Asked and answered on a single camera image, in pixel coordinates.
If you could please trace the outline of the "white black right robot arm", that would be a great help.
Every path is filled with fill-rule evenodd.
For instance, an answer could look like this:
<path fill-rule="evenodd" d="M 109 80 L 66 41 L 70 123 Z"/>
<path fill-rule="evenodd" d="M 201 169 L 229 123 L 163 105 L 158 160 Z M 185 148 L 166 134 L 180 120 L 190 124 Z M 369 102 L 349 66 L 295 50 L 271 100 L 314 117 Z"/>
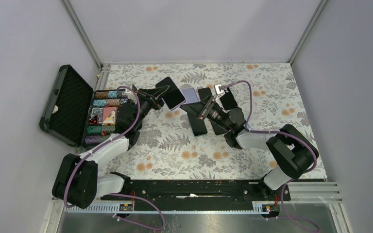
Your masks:
<path fill-rule="evenodd" d="M 198 120 L 209 119 L 225 129 L 226 143 L 235 149 L 268 150 L 277 165 L 261 179 L 260 196 L 271 200 L 278 189 L 317 165 L 318 150 L 293 126 L 286 124 L 277 131 L 250 130 L 241 108 L 225 111 L 213 97 L 181 105 L 181 109 Z"/>

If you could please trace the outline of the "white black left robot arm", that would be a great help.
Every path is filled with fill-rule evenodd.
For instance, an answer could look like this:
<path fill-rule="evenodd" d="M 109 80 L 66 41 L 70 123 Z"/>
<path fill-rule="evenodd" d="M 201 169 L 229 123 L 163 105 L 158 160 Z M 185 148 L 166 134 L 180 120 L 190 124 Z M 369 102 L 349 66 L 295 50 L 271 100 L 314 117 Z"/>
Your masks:
<path fill-rule="evenodd" d="M 77 206 L 84 209 L 96 198 L 111 193 L 121 200 L 130 196 L 131 187 L 125 182 L 124 175 L 99 176 L 99 168 L 136 144 L 143 119 L 150 110 L 163 107 L 163 97 L 170 90 L 170 86 L 153 89 L 136 89 L 133 86 L 127 87 L 127 90 L 132 92 L 134 97 L 113 110 L 114 132 L 88 151 L 64 156 L 51 193 L 53 197 L 63 200 L 66 207 Z"/>

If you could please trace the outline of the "lilac phone case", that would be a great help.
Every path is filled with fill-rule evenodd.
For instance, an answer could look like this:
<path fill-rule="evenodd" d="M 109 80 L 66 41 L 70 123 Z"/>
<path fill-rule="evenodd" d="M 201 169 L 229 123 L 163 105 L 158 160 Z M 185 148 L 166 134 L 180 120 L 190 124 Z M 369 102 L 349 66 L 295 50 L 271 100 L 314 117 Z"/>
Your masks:
<path fill-rule="evenodd" d="M 183 89 L 182 93 L 186 98 L 186 104 L 200 102 L 199 96 L 194 87 Z"/>

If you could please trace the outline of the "black phone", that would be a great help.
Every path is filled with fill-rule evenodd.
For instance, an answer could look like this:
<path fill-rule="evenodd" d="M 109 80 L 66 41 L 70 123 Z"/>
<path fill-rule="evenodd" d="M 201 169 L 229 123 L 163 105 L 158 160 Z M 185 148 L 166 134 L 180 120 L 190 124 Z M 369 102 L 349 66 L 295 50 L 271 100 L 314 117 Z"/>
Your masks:
<path fill-rule="evenodd" d="M 209 87 L 198 89 L 197 92 L 198 92 L 200 100 L 205 100 L 213 96 L 212 91 Z"/>

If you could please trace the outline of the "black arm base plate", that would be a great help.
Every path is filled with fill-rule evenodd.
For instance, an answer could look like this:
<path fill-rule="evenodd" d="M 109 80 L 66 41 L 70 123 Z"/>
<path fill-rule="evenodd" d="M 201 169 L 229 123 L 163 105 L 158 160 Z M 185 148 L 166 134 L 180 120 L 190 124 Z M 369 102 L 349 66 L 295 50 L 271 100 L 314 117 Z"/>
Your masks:
<path fill-rule="evenodd" d="M 274 204 L 290 201 L 289 188 L 269 190 L 258 180 L 132 180 L 125 182 L 121 196 L 103 196 L 102 200 L 128 200 L 136 211 L 152 211 L 134 194 L 152 202 L 163 211 L 252 211 L 253 202 Z"/>

